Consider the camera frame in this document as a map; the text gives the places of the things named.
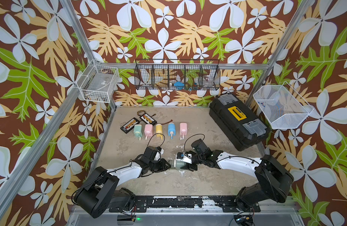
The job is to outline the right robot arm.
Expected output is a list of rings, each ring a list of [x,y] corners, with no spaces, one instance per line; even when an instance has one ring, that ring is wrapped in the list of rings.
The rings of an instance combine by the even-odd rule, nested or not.
[[[248,211],[257,203],[273,200],[285,203],[294,177],[273,156],[251,158],[233,155],[222,150],[212,151],[202,139],[194,141],[192,151],[178,153],[177,160],[185,162],[183,169],[197,170],[198,165],[220,170],[232,170],[257,179],[257,183],[240,189],[234,199],[233,207]]]

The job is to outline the white mesh basket right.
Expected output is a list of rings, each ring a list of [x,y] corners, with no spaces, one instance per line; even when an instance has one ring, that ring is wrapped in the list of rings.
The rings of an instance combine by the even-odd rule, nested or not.
[[[264,85],[253,98],[274,130],[297,129],[314,111],[288,82]]]

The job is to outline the aluminium frame post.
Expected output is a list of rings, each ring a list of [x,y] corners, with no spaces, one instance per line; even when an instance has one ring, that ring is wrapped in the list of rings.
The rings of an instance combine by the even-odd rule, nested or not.
[[[286,27],[284,31],[282,38],[280,39],[275,51],[273,52],[271,59],[268,60],[267,68],[263,69],[263,72],[259,76],[257,83],[255,84],[252,91],[250,92],[245,102],[246,106],[250,107],[251,104],[253,103],[254,94],[263,86],[263,84],[265,84],[265,80],[271,74],[271,71],[274,69],[274,64],[278,61],[280,53],[285,49],[291,36],[296,31],[298,25],[300,24],[308,8],[311,6],[312,2],[313,1],[305,0],[299,4],[298,9],[296,10],[295,14],[290,20],[288,26]]]
[[[74,11],[74,8],[73,8],[71,1],[60,1],[60,3],[62,4],[63,9],[67,12],[67,15],[68,15],[68,17],[72,23],[72,27],[74,29],[76,36],[77,36],[77,39],[81,44],[82,50],[84,51],[84,53],[87,56],[88,63],[92,60],[96,60],[95,57],[93,56],[93,51],[92,51],[91,47],[89,46],[88,39],[87,39],[86,35],[84,34],[83,27],[82,27],[80,21],[78,20],[78,18],[76,17],[76,13]],[[79,90],[77,87],[77,81],[73,83],[72,90],[67,93],[68,100],[63,102],[64,108],[68,108],[68,104],[73,104],[75,102],[75,100],[78,99]],[[115,112],[117,109],[117,106],[113,100],[113,97],[112,97],[112,100],[109,103],[109,105],[110,105],[111,110],[113,112]]]

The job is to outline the aluminium frame post left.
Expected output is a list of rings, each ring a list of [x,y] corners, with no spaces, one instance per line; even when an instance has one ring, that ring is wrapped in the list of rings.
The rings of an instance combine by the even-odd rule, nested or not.
[[[74,8],[73,8],[71,1],[60,1],[60,3],[62,4],[63,9],[67,12],[67,15],[68,15],[68,17],[72,23],[72,27],[74,29],[76,36],[77,36],[77,39],[81,44],[82,50],[84,51],[84,53],[87,56],[88,63],[92,60],[96,60],[95,57],[93,56],[93,51],[92,51],[91,47],[89,46],[88,39],[87,39],[86,35],[84,34],[83,27],[82,27],[80,21],[78,20],[78,18],[76,17],[76,13],[74,11]],[[72,90],[67,93],[68,100],[63,102],[64,108],[68,108],[68,104],[73,104],[75,102],[75,100],[78,99],[79,90],[77,87],[77,81],[73,83]],[[117,106],[113,100],[113,97],[112,97],[112,100],[109,103],[109,105],[110,105],[111,110],[113,112],[115,112],[117,109]]]

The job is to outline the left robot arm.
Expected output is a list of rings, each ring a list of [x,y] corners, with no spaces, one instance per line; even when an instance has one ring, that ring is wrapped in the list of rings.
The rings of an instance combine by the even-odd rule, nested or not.
[[[126,188],[116,188],[133,179],[148,176],[148,173],[161,173],[171,168],[161,155],[161,147],[148,146],[143,154],[129,164],[116,169],[97,167],[83,185],[74,192],[72,202],[80,206],[91,217],[97,218],[106,209],[120,213],[133,212],[135,194]]]

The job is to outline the black yellow-latch toolbox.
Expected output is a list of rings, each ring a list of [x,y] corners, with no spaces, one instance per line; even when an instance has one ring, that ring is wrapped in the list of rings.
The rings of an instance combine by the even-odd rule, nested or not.
[[[233,94],[214,98],[209,108],[209,115],[238,151],[262,142],[271,132],[270,127]]]

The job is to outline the black charging board left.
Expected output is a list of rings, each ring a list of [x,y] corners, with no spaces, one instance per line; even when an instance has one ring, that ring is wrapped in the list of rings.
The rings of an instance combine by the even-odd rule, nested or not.
[[[134,129],[134,126],[140,124],[140,121],[137,118],[132,118],[130,121],[125,123],[123,126],[120,127],[120,129],[125,133],[129,133],[131,130]]]

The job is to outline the blue pencil sharpener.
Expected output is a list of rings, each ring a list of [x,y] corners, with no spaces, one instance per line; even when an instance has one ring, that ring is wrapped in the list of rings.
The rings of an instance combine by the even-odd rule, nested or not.
[[[173,122],[170,122],[168,124],[168,135],[170,136],[171,139],[173,139],[173,137],[176,135],[176,128]]]

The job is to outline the black charging board right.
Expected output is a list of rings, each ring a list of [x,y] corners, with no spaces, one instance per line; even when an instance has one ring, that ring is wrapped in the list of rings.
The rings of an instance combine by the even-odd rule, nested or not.
[[[156,125],[157,121],[153,119],[149,114],[144,113],[140,116],[140,119],[145,122],[146,124]]]

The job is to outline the pink pencil sharpener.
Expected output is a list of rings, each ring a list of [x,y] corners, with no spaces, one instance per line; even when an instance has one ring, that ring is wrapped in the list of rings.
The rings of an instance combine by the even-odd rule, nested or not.
[[[144,135],[145,139],[147,140],[149,137],[153,136],[153,125],[152,124],[146,124],[144,127]]]
[[[180,131],[179,131],[180,140],[184,140],[184,138],[187,135],[187,133],[188,133],[187,123],[181,122],[180,123]]]

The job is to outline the yellow pencil sharpener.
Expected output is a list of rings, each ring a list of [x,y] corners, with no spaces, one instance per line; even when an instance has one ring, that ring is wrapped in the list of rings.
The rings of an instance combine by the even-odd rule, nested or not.
[[[164,134],[163,134],[163,129],[162,129],[162,124],[156,124],[155,126],[156,129],[156,137],[159,137],[161,140],[164,139]]]

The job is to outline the aluminium frame post right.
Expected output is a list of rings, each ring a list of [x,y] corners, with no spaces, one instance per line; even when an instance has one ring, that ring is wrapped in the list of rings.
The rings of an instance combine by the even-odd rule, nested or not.
[[[284,31],[282,38],[280,39],[275,51],[273,52],[271,59],[268,60],[267,68],[263,69],[263,72],[259,76],[257,83],[255,84],[252,91],[250,92],[245,102],[246,106],[250,107],[251,104],[253,103],[254,94],[263,86],[263,84],[265,84],[265,80],[271,74],[271,71],[274,69],[274,64],[278,61],[280,53],[285,49],[291,36],[296,31],[298,25],[300,24],[308,8],[311,6],[312,2],[313,1],[305,0],[299,4],[298,9],[296,10],[295,14],[290,20],[288,26],[286,27]]]

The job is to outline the green pencil sharpener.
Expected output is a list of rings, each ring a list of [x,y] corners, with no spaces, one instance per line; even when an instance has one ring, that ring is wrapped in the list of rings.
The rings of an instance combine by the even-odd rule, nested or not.
[[[134,136],[136,138],[138,138],[139,140],[141,140],[141,138],[142,138],[142,125],[136,124],[134,126]]]
[[[186,164],[183,161],[180,160],[168,160],[168,163],[170,164],[170,169],[171,170],[186,170]]]

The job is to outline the black charging board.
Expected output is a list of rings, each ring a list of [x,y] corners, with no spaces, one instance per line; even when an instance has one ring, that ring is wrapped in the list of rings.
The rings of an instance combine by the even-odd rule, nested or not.
[[[125,123],[123,126],[120,127],[120,129],[125,133],[129,133],[131,130],[134,129],[134,126],[140,124],[140,121],[137,118],[132,118],[130,121]]]
[[[156,125],[157,121],[153,119],[149,114],[144,113],[140,116],[140,119],[145,122],[146,124]]]

